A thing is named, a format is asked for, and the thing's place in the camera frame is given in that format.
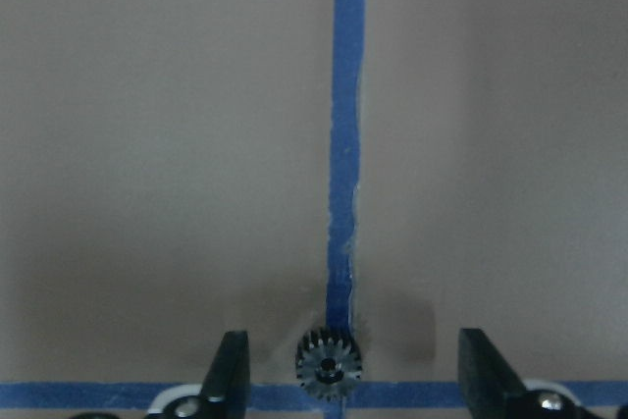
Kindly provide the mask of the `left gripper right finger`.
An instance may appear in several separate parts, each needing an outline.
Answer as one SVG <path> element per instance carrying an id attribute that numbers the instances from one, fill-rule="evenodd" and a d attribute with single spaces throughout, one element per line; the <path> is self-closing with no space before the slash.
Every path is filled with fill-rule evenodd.
<path id="1" fill-rule="evenodd" d="M 473 418 L 506 418 L 513 399 L 527 388 L 479 328 L 458 333 L 457 383 Z"/>

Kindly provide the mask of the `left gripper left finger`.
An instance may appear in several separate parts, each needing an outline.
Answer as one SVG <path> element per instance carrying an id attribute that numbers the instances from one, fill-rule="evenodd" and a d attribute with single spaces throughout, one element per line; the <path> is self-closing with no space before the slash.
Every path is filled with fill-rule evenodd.
<path id="1" fill-rule="evenodd" d="M 247 402 L 250 391 L 250 351 L 247 331 L 224 333 L 200 395 L 209 402 Z"/>

